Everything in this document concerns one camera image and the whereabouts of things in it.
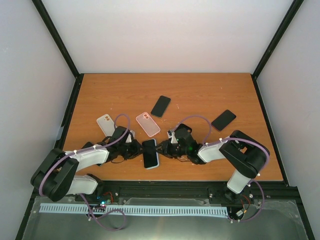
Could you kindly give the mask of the black phone case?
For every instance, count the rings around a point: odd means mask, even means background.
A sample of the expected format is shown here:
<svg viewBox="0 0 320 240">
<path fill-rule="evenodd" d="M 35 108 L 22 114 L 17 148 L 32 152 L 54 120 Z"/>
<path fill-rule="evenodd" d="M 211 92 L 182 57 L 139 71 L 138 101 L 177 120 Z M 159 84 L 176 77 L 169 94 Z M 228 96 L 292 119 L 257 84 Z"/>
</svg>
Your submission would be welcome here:
<svg viewBox="0 0 320 240">
<path fill-rule="evenodd" d="M 178 127 L 176 128 L 176 131 L 180 130 L 180 129 L 185 129 L 188 133 L 192 133 L 192 128 L 185 125 L 184 123 L 181 123 L 178 125 Z"/>
</svg>

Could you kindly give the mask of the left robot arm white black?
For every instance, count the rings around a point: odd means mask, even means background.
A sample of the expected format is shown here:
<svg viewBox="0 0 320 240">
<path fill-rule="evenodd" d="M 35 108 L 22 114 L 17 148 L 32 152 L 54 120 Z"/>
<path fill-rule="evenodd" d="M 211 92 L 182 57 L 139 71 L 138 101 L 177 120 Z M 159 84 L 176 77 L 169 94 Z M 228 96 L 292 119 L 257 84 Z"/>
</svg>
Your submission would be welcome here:
<svg viewBox="0 0 320 240">
<path fill-rule="evenodd" d="M 30 184 L 41 196 L 57 202 L 67 195 L 85 194 L 92 201 L 103 198 L 102 180 L 93 174 L 77 175 L 85 168 L 110 163 L 119 156 L 125 161 L 143 152 L 142 145 L 125 127 L 118 126 L 110 136 L 93 144 L 87 142 L 82 149 L 63 151 L 52 149 L 30 179 Z"/>
</svg>

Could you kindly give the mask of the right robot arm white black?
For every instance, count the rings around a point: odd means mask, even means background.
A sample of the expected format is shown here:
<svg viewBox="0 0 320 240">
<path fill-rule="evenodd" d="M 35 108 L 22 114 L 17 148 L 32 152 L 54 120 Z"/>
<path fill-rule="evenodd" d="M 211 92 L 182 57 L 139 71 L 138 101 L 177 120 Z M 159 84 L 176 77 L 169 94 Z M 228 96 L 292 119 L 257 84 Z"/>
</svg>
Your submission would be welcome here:
<svg viewBox="0 0 320 240">
<path fill-rule="evenodd" d="M 229 191 L 240 194 L 270 160 L 270 151 L 240 130 L 216 142 L 198 143 L 192 129 L 181 123 L 167 132 L 168 139 L 156 145 L 155 150 L 171 159 L 186 156 L 195 165 L 226 159 L 234 167 L 227 182 Z"/>
</svg>

